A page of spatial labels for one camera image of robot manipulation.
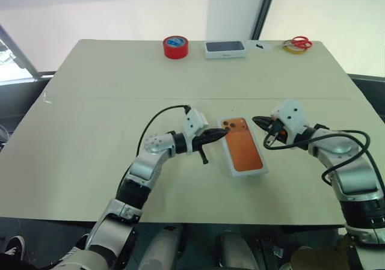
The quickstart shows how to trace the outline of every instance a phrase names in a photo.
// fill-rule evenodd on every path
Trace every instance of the beige table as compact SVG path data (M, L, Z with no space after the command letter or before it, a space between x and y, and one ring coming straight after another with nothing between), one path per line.
M385 173L385 126L320 42L292 55L271 51L206 60L202 43L169 60L158 41L80 41L0 154L0 216L94 221L114 196L135 156L143 127L158 110L180 103L217 117L268 115L298 99L311 123L361 129ZM148 133L180 131L182 110L160 116ZM256 127L261 141L264 133ZM323 166L300 149L263 150L269 173L227 176L220 143L163 167L142 221L245 224L342 224Z

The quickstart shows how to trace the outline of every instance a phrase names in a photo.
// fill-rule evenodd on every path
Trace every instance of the black cable wire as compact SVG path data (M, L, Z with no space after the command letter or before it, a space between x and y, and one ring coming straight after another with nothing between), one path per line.
M381 187L382 187L382 189L384 191L385 188L384 188L384 183L383 183L382 178L381 178L380 171L378 170L378 167L377 167L376 163L374 162L373 157L371 156L371 154L368 151L368 148L369 148L369 145L370 145L370 137L369 137L369 135L367 133L365 133L365 132L360 131L360 130L345 130L343 132L359 133L359 134L363 135L366 138L365 145L362 144L361 141L359 141L356 137L354 137L352 135L348 135L348 134L344 134L344 133L331 133L331 134L328 134L328 135L324 135L324 136L320 136L320 137L316 137L316 138L300 141L300 142L297 142L297 143L293 143L291 145L278 146L278 147L271 147L271 146L268 145L268 143L267 143L268 142L268 138L271 136L270 134L268 134L265 137L265 139L263 140L263 146L266 149L268 149L268 150L281 150L281 149L291 149L291 148L294 148L294 147L304 146L306 144L310 144L310 143L313 143L315 141L320 141L320 140L324 140L324 139L332 138L332 137L345 137L345 138L349 138L349 139L353 140L354 142L356 142L362 148L361 151L359 151L356 155L354 155L350 159L347 159L346 161L344 161L342 163L339 163L338 165L335 165L335 166L327 169L321 175L322 180L326 184L331 186L331 183L326 179L326 176L329 173L331 173L332 171L335 171L338 168L343 167L343 166L345 166L345 165L347 165L349 163L352 163L352 161L358 159L360 156L362 156L364 153L366 153L366 155L368 156L368 159L371 162L371 164L373 166L373 169L374 169L374 171L376 173L377 179L378 179L378 181L379 181L379 183L380 183L380 185L381 185Z
M176 109L176 108L183 108L183 109L185 109L185 113L186 113L186 114L187 114L188 111L191 109L191 107L190 107L189 105L176 105L176 106L169 106L169 107L164 108L164 109L162 109L161 111L157 112L157 113L152 117L152 119L147 123L146 127L145 127L144 130L143 130L143 133L142 133L141 136L140 136L140 139L139 139L139 142L138 142L138 147L137 147L136 157L139 155L140 146L141 146L143 137L144 137L144 135L146 134L146 132L147 132L148 128L150 127L150 125L152 124L152 122L157 118L158 115L162 114L163 112L166 112L166 111L168 111L169 109ZM125 178L125 175L126 175L127 172L130 170L130 167L131 167L131 165L127 168L127 170L125 171L123 177L120 179L120 183L119 183L119 186L118 186L118 190L119 190L120 186L121 186L122 183L123 183L123 180L124 180L124 178Z
M164 108L163 110L159 111L156 115L154 115L154 116L152 117L152 119L147 123L146 127L145 127L144 130L143 130L142 135L140 136L140 139L139 139L139 142L138 142L138 147L137 147L137 155L136 155L136 157L139 155L140 145L141 145L141 143L142 143L144 134L146 133L146 131L147 131L147 129L149 128L149 126L151 125L151 123L156 119L156 117L157 117L158 115L162 114L163 112L168 111L169 109L176 109L176 108L184 108L184 109L185 109L185 112L188 112L188 111L191 109L189 105L169 106L168 108Z

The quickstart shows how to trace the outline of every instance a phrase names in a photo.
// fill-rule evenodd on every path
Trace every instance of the orange phone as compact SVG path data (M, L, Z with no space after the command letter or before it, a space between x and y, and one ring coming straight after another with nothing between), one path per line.
M263 162L246 120L229 118L222 120L221 126L229 131L225 138L234 169L238 172L262 169Z

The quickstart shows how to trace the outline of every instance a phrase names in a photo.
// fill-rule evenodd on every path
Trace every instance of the red scissor handles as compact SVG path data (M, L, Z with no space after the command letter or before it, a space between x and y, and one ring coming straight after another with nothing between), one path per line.
M310 49L313 46L313 43L307 37L294 37L291 41L293 46L300 49Z

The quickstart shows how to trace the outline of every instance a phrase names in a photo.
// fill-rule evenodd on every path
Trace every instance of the red tape roll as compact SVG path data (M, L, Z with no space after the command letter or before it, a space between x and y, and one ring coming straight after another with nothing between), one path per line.
M166 37L163 40L164 55L168 58L184 58L188 54L188 40L179 35Z

